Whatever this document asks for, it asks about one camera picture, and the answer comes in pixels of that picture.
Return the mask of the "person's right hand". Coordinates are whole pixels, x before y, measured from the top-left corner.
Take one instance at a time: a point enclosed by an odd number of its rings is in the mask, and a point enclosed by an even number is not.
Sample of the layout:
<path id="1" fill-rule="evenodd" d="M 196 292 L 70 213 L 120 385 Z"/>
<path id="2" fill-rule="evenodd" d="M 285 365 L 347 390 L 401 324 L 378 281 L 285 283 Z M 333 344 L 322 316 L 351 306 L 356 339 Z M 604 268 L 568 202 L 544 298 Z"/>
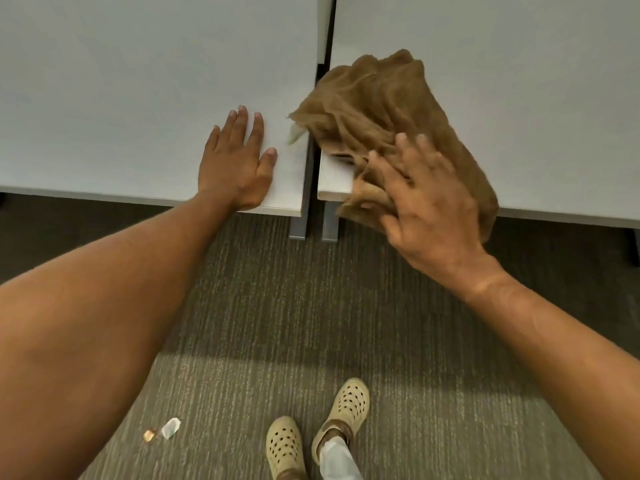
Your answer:
<path id="1" fill-rule="evenodd" d="M 369 153 L 369 163 L 380 173 L 396 217 L 404 221 L 404 248 L 395 249 L 414 269 L 469 300 L 508 276 L 481 243 L 477 204 L 466 187 L 438 184 L 436 152 L 429 140 L 425 181 L 403 176 L 375 151 Z"/>

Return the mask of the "beige clog shoe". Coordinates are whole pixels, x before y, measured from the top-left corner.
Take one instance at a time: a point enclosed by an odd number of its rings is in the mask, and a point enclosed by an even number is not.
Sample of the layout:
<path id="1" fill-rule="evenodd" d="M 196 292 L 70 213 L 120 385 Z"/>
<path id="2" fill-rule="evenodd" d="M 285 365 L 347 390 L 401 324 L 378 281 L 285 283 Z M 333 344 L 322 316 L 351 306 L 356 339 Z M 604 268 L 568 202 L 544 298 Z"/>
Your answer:
<path id="1" fill-rule="evenodd" d="M 331 431 L 337 432 L 349 450 L 370 407 L 371 396 L 364 381 L 360 378 L 347 379 L 336 394 L 331 411 L 312 442 L 311 452 L 316 464 L 320 464 L 320 451 L 327 443 L 326 437 Z"/>
<path id="2" fill-rule="evenodd" d="M 300 430 L 292 417 L 277 418 L 266 436 L 272 480 L 308 480 Z"/>

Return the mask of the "brown towel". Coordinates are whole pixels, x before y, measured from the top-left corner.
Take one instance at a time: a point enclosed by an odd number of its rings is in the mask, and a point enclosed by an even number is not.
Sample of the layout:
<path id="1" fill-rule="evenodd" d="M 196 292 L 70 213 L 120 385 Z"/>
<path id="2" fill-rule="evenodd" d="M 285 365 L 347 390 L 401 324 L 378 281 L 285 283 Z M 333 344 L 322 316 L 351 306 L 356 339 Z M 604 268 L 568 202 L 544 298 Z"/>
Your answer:
<path id="1" fill-rule="evenodd" d="M 338 217 L 383 232 L 376 211 L 396 216 L 397 210 L 369 153 L 377 152 L 408 178 L 396 152 L 396 135 L 423 134 L 451 161 L 477 202 L 481 241 L 489 240 L 499 210 L 496 193 L 432 94 L 423 62 L 408 50 L 384 59 L 363 55 L 351 65 L 334 67 L 289 119 L 293 141 L 306 130 L 322 152 L 354 167 L 353 188 L 337 209 Z"/>

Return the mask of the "person's left forearm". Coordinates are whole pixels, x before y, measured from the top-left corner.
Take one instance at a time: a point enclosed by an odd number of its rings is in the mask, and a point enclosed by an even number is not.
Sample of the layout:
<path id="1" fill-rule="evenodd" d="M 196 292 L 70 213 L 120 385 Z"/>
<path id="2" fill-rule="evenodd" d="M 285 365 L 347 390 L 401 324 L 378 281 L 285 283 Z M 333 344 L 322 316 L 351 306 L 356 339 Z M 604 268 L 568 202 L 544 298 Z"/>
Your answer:
<path id="1" fill-rule="evenodd" d="M 0 286 L 0 480 L 82 475 L 140 394 L 240 201 L 199 192 Z"/>

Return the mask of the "white trouser leg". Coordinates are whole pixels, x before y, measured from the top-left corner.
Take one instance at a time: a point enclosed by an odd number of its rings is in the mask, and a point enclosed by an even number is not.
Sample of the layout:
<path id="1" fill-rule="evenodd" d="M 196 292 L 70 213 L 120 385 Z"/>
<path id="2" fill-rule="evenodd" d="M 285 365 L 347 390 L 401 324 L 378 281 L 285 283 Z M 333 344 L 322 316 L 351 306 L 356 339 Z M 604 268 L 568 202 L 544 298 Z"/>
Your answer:
<path id="1" fill-rule="evenodd" d="M 319 469 L 323 480 L 364 480 L 345 440 L 334 436 L 319 453 Z"/>

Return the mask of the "person's right forearm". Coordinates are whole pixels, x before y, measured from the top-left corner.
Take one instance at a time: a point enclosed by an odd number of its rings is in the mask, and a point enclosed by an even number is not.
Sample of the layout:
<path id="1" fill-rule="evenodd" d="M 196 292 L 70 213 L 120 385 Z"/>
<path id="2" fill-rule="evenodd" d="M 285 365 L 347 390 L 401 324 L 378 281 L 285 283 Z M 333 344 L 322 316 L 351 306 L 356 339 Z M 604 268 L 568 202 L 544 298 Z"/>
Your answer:
<path id="1" fill-rule="evenodd" d="M 640 480 L 640 360 L 489 259 L 457 295 L 508 345 L 605 480 Z"/>

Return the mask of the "person's left hand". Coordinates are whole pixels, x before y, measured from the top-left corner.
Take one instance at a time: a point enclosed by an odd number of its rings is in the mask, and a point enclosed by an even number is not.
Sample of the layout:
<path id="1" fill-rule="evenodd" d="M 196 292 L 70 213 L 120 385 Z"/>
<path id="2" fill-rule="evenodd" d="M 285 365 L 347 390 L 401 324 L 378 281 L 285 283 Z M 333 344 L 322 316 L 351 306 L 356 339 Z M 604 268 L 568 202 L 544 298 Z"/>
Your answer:
<path id="1" fill-rule="evenodd" d="M 265 137 L 264 118 L 256 112 L 249 132 L 250 113 L 244 146 L 232 147 L 232 126 L 237 109 L 231 110 L 225 124 L 220 127 L 220 138 L 215 151 L 200 162 L 197 179 L 198 194 L 209 194 L 230 210 L 251 210 L 263 203 L 272 182 L 257 176 L 257 167 Z"/>

